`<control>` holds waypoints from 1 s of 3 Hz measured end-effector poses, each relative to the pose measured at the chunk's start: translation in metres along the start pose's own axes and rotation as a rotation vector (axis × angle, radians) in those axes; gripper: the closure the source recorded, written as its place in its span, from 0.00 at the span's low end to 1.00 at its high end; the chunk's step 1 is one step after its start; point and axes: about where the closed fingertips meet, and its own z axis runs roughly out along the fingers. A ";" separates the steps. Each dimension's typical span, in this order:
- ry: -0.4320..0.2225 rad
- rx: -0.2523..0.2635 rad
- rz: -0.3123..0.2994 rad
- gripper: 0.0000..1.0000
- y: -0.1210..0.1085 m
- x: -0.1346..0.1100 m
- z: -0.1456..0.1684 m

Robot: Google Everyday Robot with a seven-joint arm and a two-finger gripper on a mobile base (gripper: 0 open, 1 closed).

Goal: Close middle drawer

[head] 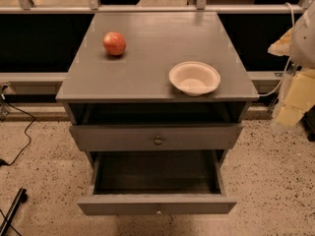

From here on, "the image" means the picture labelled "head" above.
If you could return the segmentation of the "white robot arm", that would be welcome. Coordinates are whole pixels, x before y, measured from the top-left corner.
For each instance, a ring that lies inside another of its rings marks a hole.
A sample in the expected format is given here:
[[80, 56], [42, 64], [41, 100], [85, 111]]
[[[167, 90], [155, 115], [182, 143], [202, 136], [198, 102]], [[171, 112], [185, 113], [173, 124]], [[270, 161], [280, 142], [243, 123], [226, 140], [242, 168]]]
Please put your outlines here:
[[315, 106], [315, 3], [268, 48], [268, 52], [288, 56], [301, 67], [296, 75], [283, 77], [279, 103], [273, 113], [273, 129], [281, 133], [294, 127]]

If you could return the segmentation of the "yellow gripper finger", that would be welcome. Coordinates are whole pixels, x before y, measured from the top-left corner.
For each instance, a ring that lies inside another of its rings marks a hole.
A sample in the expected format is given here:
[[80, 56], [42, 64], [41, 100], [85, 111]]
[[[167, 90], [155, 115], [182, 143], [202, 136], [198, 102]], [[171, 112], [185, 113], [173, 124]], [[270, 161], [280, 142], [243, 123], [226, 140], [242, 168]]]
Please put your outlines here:
[[274, 131], [288, 131], [315, 105], [315, 70], [285, 74], [272, 118]]
[[275, 56], [288, 56], [291, 43], [292, 29], [289, 29], [276, 42], [270, 45], [268, 52]]

